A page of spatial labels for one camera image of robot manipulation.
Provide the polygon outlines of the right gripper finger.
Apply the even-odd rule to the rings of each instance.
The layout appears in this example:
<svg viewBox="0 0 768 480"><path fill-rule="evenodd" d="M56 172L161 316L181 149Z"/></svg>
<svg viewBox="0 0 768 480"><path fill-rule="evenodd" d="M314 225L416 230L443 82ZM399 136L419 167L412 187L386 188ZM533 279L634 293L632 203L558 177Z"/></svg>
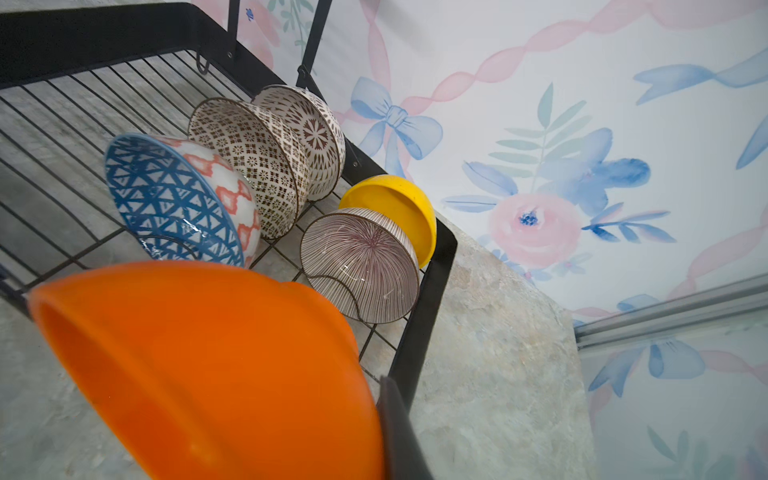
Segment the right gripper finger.
<svg viewBox="0 0 768 480"><path fill-rule="evenodd" d="M386 478L433 480L397 383L388 376L380 378L377 410L383 435Z"/></svg>

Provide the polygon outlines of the pink patterned bowl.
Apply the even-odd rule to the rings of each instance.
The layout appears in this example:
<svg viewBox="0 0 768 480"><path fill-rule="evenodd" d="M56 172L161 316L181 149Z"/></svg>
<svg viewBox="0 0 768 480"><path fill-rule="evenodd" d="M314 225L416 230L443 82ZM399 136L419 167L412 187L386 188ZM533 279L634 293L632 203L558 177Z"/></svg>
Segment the pink patterned bowl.
<svg viewBox="0 0 768 480"><path fill-rule="evenodd" d="M300 259L311 286L353 320L397 321L419 297L412 243L393 220L370 209L340 208L314 220Z"/></svg>

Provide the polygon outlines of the yellow bowl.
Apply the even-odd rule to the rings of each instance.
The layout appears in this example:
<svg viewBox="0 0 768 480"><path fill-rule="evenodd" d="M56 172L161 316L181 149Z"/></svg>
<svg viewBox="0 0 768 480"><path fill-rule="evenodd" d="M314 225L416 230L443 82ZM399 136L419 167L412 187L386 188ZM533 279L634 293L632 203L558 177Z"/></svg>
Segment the yellow bowl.
<svg viewBox="0 0 768 480"><path fill-rule="evenodd" d="M352 186L339 208L364 208L394 221L410 240L420 268L437 245L437 219L427 195L414 183L394 175L376 175Z"/></svg>

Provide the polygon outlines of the orange dotted patterned bowl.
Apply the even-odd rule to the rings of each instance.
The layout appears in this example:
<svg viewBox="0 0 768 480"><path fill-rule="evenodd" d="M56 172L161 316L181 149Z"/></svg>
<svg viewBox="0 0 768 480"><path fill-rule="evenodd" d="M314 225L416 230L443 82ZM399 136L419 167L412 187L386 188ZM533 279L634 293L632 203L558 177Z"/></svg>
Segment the orange dotted patterned bowl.
<svg viewBox="0 0 768 480"><path fill-rule="evenodd" d="M276 240L290 232L308 200L310 173L305 149L282 117L253 103L209 98L193 110L187 135L249 182L263 237Z"/></svg>

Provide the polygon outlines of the white red patterned bowl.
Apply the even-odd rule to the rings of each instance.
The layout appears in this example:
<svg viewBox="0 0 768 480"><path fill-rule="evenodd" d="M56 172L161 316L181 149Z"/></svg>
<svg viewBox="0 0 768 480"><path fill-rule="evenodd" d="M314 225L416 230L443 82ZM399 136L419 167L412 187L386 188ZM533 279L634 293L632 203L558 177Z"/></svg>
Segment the white red patterned bowl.
<svg viewBox="0 0 768 480"><path fill-rule="evenodd" d="M273 84L252 100L280 116L297 135L307 156L308 199L319 201L335 189L344 168L344 135L332 111L306 88Z"/></svg>

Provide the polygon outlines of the blue patterned bowl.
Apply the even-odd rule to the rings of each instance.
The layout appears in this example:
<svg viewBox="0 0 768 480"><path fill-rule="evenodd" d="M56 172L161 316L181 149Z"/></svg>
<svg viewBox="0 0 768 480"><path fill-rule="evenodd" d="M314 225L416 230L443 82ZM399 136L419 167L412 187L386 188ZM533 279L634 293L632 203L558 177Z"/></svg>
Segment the blue patterned bowl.
<svg viewBox="0 0 768 480"><path fill-rule="evenodd" d="M215 151L188 139L126 133L104 155L126 227L154 260L246 268L261 237L248 181Z"/></svg>

